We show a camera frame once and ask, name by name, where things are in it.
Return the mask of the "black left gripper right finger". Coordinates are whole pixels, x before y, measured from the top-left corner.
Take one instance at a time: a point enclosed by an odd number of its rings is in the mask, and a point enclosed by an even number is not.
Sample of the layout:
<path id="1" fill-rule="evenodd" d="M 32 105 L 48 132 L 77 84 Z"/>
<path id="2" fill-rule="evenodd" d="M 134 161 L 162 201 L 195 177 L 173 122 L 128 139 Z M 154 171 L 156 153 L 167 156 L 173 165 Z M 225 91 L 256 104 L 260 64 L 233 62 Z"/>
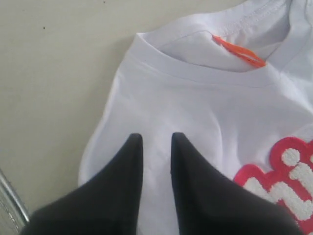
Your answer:
<path id="1" fill-rule="evenodd" d="M 171 179 L 181 235 L 300 235 L 287 212 L 215 169 L 184 133 L 171 143 Z"/>

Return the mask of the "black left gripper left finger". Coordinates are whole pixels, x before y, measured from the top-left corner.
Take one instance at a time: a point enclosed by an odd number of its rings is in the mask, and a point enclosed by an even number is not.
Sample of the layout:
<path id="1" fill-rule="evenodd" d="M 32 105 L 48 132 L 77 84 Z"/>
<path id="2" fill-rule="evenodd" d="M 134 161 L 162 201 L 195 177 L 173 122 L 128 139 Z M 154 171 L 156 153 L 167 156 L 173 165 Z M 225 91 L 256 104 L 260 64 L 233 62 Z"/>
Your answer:
<path id="1" fill-rule="evenodd" d="M 135 235 L 143 181 L 143 141 L 131 134 L 91 180 L 35 211 L 23 235 Z"/>

